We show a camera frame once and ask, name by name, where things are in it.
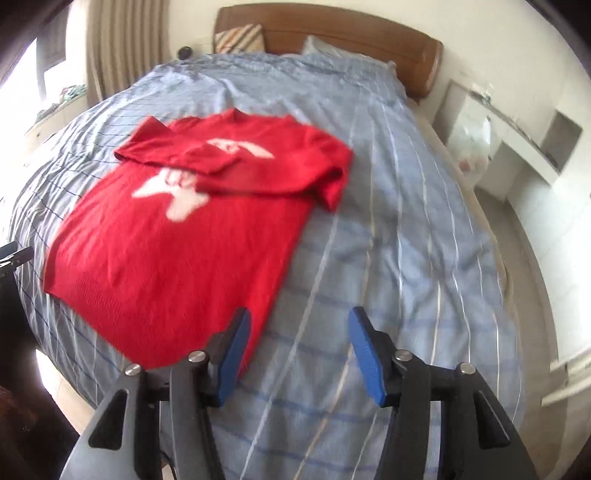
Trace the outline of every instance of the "blue gripper pad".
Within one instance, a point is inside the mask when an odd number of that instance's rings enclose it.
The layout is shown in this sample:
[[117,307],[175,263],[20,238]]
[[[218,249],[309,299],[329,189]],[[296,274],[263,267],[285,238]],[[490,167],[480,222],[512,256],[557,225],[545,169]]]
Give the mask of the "blue gripper pad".
[[247,309],[236,311],[221,341],[225,354],[218,366],[217,401],[222,406],[234,390],[246,344],[251,334],[251,314]]
[[388,356],[384,357],[380,352],[378,334],[371,325],[365,310],[355,307],[349,312],[349,340],[359,362],[359,369],[363,375],[365,388],[374,402],[383,407],[386,400],[384,362],[390,363]]

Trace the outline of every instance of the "white graphic print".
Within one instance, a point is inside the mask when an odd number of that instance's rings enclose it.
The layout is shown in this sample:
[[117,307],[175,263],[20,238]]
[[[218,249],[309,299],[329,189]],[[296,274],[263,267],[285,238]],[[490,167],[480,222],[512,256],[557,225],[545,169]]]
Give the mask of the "white graphic print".
[[242,147],[248,150],[250,153],[252,153],[255,157],[275,158],[275,156],[268,150],[265,150],[260,145],[256,145],[250,142],[229,140],[227,138],[211,138],[207,140],[207,143],[213,145],[214,147],[218,147],[220,150],[223,150],[224,152],[229,154],[238,152],[239,147]]
[[195,192],[197,176],[186,170],[163,168],[160,173],[148,179],[131,195],[134,198],[150,197],[157,193],[169,193],[173,196],[166,210],[166,218],[173,222],[184,221],[192,211],[209,201],[206,193]]
[[[211,138],[207,143],[218,147],[226,153],[234,154],[242,147],[258,158],[275,158],[260,145],[250,142],[229,140],[227,138]],[[197,175],[186,170],[163,168],[160,172],[148,179],[138,190],[131,195],[133,198],[143,198],[157,193],[169,193],[173,201],[166,210],[166,218],[173,222],[182,222],[192,213],[209,201],[206,193],[195,192]]]

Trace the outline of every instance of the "bed frame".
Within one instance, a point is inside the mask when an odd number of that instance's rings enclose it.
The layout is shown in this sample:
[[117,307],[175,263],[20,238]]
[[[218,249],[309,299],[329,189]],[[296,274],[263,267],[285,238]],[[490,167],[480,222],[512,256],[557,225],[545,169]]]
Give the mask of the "bed frame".
[[435,83],[443,44],[385,18],[337,7],[310,4],[246,4],[223,7],[214,34],[259,23],[268,53],[299,53],[307,35],[378,60],[396,62],[398,79],[414,100],[425,98]]

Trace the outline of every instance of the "plastic bag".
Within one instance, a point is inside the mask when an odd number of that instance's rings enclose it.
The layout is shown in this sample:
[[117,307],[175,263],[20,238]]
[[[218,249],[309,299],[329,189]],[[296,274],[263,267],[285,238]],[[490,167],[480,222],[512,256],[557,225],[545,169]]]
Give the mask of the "plastic bag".
[[486,117],[481,125],[474,122],[463,126],[463,138],[454,157],[460,171],[474,188],[488,168],[491,153],[492,123]]

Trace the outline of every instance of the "floor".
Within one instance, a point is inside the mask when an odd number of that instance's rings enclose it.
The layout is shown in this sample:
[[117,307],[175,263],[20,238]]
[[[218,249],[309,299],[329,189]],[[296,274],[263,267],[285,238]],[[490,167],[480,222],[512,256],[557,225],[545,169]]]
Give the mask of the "floor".
[[550,303],[531,246],[511,206],[483,190],[477,189],[476,197],[514,283],[527,403],[519,433],[540,478],[545,478],[558,461],[567,413],[566,402],[541,406],[542,397],[564,381],[562,372],[550,373],[557,352]]

